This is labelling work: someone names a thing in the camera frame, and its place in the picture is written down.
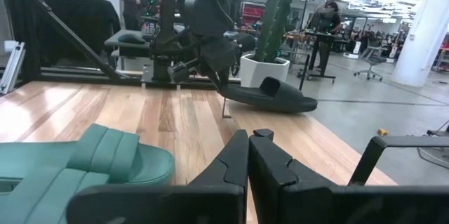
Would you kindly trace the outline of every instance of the office chair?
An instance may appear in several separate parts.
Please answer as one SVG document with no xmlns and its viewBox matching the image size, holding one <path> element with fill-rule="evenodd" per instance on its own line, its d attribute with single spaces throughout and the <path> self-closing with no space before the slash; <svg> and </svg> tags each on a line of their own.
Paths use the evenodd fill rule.
<svg viewBox="0 0 449 224">
<path fill-rule="evenodd" d="M 379 65 L 383 62 L 386 62 L 387 59 L 383 58 L 382 52 L 385 51 L 386 48 L 382 48 L 381 46 L 378 46 L 376 41 L 369 41 L 368 47 L 365 50 L 365 53 L 361 56 L 363 60 L 370 64 L 370 68 L 367 70 L 361 70 L 354 73 L 354 76 L 360 75 L 360 73 L 366 73 L 366 79 L 370 80 L 371 76 L 373 78 L 379 77 L 379 81 L 383 80 L 383 76 L 381 74 L 378 74 L 373 71 L 373 66 Z"/>
</svg>

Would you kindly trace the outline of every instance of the person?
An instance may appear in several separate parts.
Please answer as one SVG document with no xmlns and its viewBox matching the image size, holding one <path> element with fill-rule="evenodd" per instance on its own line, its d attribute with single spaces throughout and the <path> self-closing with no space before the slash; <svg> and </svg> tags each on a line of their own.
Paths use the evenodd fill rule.
<svg viewBox="0 0 449 224">
<path fill-rule="evenodd" d="M 335 3 L 334 1 L 328 1 L 326 2 L 325 9 L 328 9 L 330 11 L 330 26 L 328 28 L 328 32 L 330 34 L 337 34 L 338 30 L 341 28 L 342 26 L 342 21 L 340 19 L 340 14 L 339 14 L 339 8 L 337 3 Z M 320 51 L 320 65 L 318 66 L 319 69 L 325 69 L 326 68 L 326 64 L 329 58 L 329 54 L 330 54 L 330 48 L 332 47 L 333 44 L 333 40 L 323 40 L 322 42 L 320 42 L 319 44 L 319 51 Z"/>
<path fill-rule="evenodd" d="M 139 31 L 139 14 L 140 5 L 142 4 L 142 2 L 140 0 L 123 0 L 123 2 L 123 17 L 125 19 L 125 28 L 127 30 Z"/>
</svg>

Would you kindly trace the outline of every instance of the white planter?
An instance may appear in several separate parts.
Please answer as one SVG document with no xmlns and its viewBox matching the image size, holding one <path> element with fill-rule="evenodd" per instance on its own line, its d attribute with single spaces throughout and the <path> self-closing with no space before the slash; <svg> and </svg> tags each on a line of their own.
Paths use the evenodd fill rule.
<svg viewBox="0 0 449 224">
<path fill-rule="evenodd" d="M 290 61 L 276 58 L 279 63 L 256 62 L 251 60 L 253 54 L 244 55 L 240 58 L 240 73 L 242 87 L 257 88 L 265 77 L 273 77 L 280 81 L 287 79 Z"/>
</svg>

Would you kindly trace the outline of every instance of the black metal frame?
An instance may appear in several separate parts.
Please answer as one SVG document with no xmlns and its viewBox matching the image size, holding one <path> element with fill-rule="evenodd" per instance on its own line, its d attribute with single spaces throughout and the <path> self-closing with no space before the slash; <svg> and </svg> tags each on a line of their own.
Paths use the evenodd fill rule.
<svg viewBox="0 0 449 224">
<path fill-rule="evenodd" d="M 307 8 L 307 2 L 308 1 L 309 0 L 305 0 L 305 2 L 304 2 L 304 10 L 302 10 L 302 17 L 301 17 L 301 22 L 300 22 L 300 30 L 301 31 L 304 31 L 303 28 L 302 28 L 302 24 L 304 23 L 304 17 L 305 17 L 305 14 L 306 14 L 306 8 Z"/>
<path fill-rule="evenodd" d="M 302 70 L 302 73 L 300 73 L 301 74 L 301 83 L 300 83 L 300 87 L 299 87 L 300 91 L 302 91 L 302 86 L 304 85 L 304 80 L 306 79 L 306 76 L 307 76 L 307 68 L 309 66 L 309 61 L 310 61 L 310 55 L 307 54 L 306 63 L 304 64 L 304 69 Z"/>
<path fill-rule="evenodd" d="M 349 184 L 365 185 L 380 156 L 388 147 L 449 147 L 449 137 L 375 136 L 366 146 Z"/>
<path fill-rule="evenodd" d="M 117 74 L 114 69 L 104 64 L 99 55 L 97 55 L 83 40 L 81 40 L 66 24 L 61 21 L 51 10 L 43 0 L 29 0 L 36 6 L 36 9 L 40 11 L 40 14 L 47 18 L 48 22 L 59 32 L 64 38 L 70 41 L 83 55 L 84 57 L 93 62 L 103 73 L 105 73 L 110 79 L 120 79 L 121 76 Z"/>
<path fill-rule="evenodd" d="M 22 64 L 22 80 L 32 81 L 40 75 L 40 60 L 37 55 L 36 32 L 33 32 L 33 8 L 28 0 L 7 0 L 14 39 L 25 42 L 27 54 Z"/>
<path fill-rule="evenodd" d="M 310 59 L 310 64 L 309 64 L 309 70 L 312 71 L 314 69 L 314 64 L 315 64 L 315 59 L 316 59 L 316 54 L 318 53 L 319 50 L 319 43 L 321 42 L 321 38 L 320 35 L 316 35 L 316 41 L 314 43 L 314 49 L 311 52 L 311 59 Z M 332 84 L 334 84 L 335 79 L 337 78 L 336 76 L 328 76 L 326 75 L 326 68 L 328 66 L 328 61 L 329 61 L 329 57 L 330 55 L 328 55 L 325 58 L 325 62 L 323 63 L 324 68 L 321 69 L 321 72 L 319 74 L 311 74 L 309 73 L 308 78 L 311 77 L 319 77 L 319 78 L 327 78 L 327 79 L 332 79 Z"/>
</svg>

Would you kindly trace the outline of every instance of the wooden tabletop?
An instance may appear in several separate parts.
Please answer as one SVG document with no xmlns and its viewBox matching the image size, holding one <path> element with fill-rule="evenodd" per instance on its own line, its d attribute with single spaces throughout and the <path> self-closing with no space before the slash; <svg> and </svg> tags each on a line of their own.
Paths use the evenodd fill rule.
<svg viewBox="0 0 449 224">
<path fill-rule="evenodd" d="M 339 185 L 347 185 L 361 155 L 308 114 L 263 112 L 257 108 L 227 101 L 232 119 L 240 129 L 274 131 L 274 142 L 293 158 Z M 395 185 L 375 169 L 368 185 Z"/>
</svg>

